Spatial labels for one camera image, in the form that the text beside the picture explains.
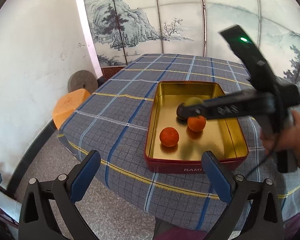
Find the person's right hand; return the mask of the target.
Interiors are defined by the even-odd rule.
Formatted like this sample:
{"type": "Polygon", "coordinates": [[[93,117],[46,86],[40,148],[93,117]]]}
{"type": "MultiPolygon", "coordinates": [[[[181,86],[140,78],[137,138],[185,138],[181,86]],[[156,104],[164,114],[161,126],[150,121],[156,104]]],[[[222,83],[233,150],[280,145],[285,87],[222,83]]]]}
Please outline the person's right hand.
{"type": "Polygon", "coordinates": [[[284,129],[280,134],[271,136],[266,136],[261,131],[260,139],[266,149],[266,154],[269,154],[272,149],[275,152],[292,150],[300,168],[300,113],[292,110],[292,117],[294,120],[293,126],[284,129]]]}

